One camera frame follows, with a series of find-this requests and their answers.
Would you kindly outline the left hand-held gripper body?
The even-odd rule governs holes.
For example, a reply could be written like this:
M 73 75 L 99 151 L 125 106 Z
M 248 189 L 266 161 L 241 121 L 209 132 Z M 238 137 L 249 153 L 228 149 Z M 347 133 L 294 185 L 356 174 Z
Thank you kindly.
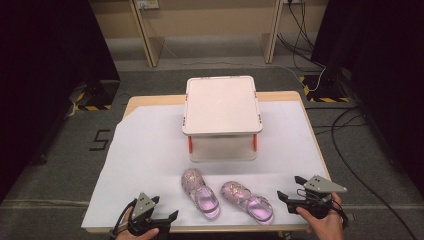
M 140 193 L 128 219 L 127 230 L 135 236 L 141 236 L 149 230 L 157 228 L 158 236 L 167 236 L 171 222 L 167 219 L 153 219 L 152 214 L 156 205 L 145 193 Z

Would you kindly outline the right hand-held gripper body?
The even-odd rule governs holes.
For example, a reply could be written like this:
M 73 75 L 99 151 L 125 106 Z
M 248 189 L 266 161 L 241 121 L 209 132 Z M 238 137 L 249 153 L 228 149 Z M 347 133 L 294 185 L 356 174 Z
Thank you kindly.
M 322 219 L 327 216 L 332 207 L 332 193 L 346 193 L 347 188 L 336 184 L 319 175 L 307 180 L 302 189 L 297 191 L 302 199 L 289 199 L 287 209 L 291 214 L 297 214 L 296 208 L 306 209 L 312 216 Z

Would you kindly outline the pink child sandal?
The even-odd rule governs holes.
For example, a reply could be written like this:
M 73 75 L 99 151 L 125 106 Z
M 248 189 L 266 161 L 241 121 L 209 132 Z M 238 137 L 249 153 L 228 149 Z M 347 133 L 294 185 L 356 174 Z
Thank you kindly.
M 253 194 L 244 185 L 229 181 L 222 185 L 221 195 L 230 204 L 237 206 L 261 225 L 270 225 L 274 211 L 270 202 L 263 196 Z
M 213 220 L 220 215 L 220 204 L 214 191 L 206 185 L 200 171 L 186 170 L 181 177 L 181 185 L 195 207 L 206 219 Z

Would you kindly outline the white storage box with lid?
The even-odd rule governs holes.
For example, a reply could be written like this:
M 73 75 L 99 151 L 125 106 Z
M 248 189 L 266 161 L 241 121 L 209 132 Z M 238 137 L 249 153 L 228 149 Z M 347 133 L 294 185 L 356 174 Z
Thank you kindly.
M 182 132 L 193 162 L 252 161 L 262 117 L 251 76 L 187 81 Z

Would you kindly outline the person's right hand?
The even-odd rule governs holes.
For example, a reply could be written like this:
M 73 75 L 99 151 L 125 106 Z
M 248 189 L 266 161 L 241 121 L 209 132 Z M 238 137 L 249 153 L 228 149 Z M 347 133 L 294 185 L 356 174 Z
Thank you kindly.
M 296 211 L 308 222 L 308 234 L 315 234 L 319 240 L 345 240 L 343 221 L 335 210 L 330 210 L 322 219 L 315 218 L 302 207 L 297 207 Z

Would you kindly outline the black stand base striped tape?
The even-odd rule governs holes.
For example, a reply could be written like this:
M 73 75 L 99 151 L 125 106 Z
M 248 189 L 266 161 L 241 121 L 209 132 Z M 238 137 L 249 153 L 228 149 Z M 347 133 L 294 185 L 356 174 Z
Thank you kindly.
M 349 98 L 337 81 L 322 80 L 319 75 L 304 75 L 299 78 L 304 94 L 310 102 L 348 102 Z
M 119 80 L 100 80 L 97 86 L 80 83 L 69 97 L 69 111 L 109 110 L 119 86 Z

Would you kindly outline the black curtain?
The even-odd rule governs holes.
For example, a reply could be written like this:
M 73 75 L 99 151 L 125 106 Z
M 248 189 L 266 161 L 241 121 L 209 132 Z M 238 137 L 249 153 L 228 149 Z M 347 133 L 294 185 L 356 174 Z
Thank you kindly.
M 424 0 L 328 0 L 312 59 L 343 68 L 424 197 Z
M 0 0 L 0 202 L 80 83 L 119 80 L 89 0 Z

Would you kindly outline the beige desk leg panel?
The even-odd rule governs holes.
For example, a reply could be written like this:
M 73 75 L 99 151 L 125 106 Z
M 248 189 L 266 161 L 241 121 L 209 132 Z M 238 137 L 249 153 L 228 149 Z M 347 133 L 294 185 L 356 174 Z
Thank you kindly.
M 164 48 L 165 39 L 158 37 L 153 26 L 147 18 L 147 10 L 141 4 L 141 0 L 129 0 L 136 27 L 143 42 L 143 48 L 148 65 L 151 68 L 158 66 L 160 55 Z
M 266 11 L 266 29 L 259 34 L 259 40 L 264 55 L 264 62 L 271 64 L 273 61 L 276 38 L 279 33 L 280 19 L 283 10 L 283 0 L 272 0 Z

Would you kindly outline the white wall power outlet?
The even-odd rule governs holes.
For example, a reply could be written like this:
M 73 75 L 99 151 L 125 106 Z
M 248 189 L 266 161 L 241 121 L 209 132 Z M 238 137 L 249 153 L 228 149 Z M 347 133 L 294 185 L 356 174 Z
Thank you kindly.
M 140 10 L 158 9 L 158 0 L 135 0 L 137 8 Z

